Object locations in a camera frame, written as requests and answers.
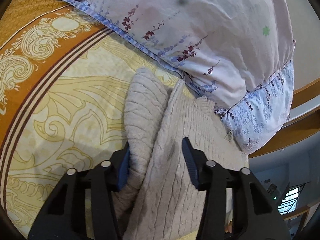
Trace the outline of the beige cable knit sweater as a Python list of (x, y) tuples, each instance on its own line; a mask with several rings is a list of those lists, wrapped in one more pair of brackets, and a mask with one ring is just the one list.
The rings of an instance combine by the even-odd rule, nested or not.
[(192, 185), (182, 140), (225, 168), (248, 166), (207, 97), (192, 99), (179, 80), (167, 87), (148, 69), (133, 76), (124, 109), (129, 177), (113, 195), (123, 239), (178, 239), (200, 224), (204, 192)]

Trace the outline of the stair railing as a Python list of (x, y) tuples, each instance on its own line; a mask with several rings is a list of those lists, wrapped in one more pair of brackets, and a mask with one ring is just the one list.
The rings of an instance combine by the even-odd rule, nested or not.
[(287, 215), (296, 210), (300, 194), (309, 183), (310, 181), (295, 186), (288, 185), (288, 189), (285, 191), (284, 196), (281, 197), (278, 204), (278, 211), (281, 215)]

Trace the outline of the wooden headboard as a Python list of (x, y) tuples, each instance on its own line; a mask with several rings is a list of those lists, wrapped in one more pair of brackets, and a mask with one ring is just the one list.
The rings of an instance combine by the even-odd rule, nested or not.
[(279, 132), (250, 158), (283, 150), (319, 132), (319, 79), (295, 90), (290, 117)]

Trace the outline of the yellow orange patterned bedsheet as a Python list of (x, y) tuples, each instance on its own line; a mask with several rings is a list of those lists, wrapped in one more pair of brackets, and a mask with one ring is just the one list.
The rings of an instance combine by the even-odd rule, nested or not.
[(125, 144), (125, 99), (140, 67), (177, 82), (65, 2), (11, 2), (1, 19), (1, 211), (23, 238), (67, 169), (93, 168)]

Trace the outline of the floral white pillow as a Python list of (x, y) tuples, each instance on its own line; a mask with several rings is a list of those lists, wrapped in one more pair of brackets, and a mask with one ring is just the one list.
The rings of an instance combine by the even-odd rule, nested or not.
[(285, 0), (61, 0), (178, 74), (247, 154), (286, 122), (294, 89)]

